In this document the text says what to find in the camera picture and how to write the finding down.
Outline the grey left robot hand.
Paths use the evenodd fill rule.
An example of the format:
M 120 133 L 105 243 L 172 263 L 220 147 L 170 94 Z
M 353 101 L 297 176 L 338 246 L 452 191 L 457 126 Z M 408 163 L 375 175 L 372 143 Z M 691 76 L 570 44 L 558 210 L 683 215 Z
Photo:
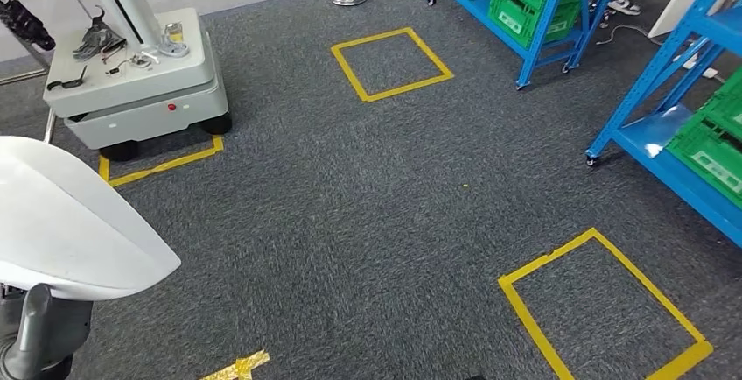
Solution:
M 38 284 L 1 285 L 1 378 L 66 379 L 90 333 L 91 301 L 60 299 Z

